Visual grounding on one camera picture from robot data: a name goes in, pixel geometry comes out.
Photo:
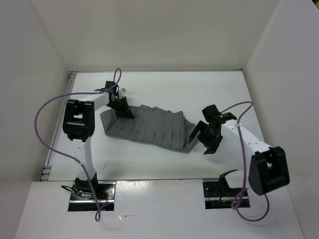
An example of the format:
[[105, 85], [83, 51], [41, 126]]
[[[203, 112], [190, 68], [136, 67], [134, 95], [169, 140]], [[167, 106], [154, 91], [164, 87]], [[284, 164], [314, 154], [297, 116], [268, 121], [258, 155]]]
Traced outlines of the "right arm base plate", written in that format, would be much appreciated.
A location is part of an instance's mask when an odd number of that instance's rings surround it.
[[222, 192], [218, 180], [203, 180], [203, 193], [205, 208], [231, 209], [234, 197], [241, 191], [240, 188], [230, 188]]

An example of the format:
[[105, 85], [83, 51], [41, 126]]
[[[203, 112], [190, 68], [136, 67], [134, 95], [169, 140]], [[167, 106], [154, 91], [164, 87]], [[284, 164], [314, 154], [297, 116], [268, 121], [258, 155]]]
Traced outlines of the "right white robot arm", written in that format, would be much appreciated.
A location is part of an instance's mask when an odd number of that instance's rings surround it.
[[232, 113], [214, 114], [199, 121], [189, 136], [189, 142], [198, 139], [205, 147], [205, 154], [214, 154], [222, 139], [244, 147], [248, 182], [259, 196], [272, 192], [290, 183], [285, 151], [261, 141], [237, 122]]

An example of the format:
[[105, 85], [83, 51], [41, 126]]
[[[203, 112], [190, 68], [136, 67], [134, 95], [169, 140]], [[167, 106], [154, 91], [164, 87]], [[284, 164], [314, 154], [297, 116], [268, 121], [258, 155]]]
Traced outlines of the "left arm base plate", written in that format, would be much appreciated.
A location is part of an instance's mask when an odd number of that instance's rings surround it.
[[[70, 186], [61, 186], [70, 192], [69, 212], [96, 212], [97, 205], [90, 188], [77, 189], [75, 183]], [[116, 182], [101, 181], [97, 187], [96, 196], [102, 211], [113, 211], [115, 204]]]

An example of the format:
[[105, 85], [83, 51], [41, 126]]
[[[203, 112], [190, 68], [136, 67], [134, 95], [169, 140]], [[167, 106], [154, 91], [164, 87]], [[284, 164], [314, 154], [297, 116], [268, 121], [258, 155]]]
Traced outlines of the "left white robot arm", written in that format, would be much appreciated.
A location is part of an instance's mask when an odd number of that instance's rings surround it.
[[95, 111], [108, 106], [115, 112], [115, 119], [133, 119], [126, 97], [119, 97], [118, 87], [101, 88], [80, 100], [66, 103], [63, 132], [73, 147], [76, 169], [75, 190], [88, 199], [99, 194], [97, 172], [93, 165], [91, 137], [95, 131]]

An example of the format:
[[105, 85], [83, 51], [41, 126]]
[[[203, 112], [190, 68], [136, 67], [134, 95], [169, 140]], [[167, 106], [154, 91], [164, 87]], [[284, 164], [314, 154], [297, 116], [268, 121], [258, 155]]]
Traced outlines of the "grey pleated skirt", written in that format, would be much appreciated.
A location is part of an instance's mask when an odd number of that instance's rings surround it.
[[117, 118], [114, 110], [100, 114], [104, 132], [109, 137], [151, 144], [164, 149], [189, 153], [198, 139], [189, 141], [195, 124], [183, 112], [166, 111], [158, 107], [131, 106], [134, 119]]

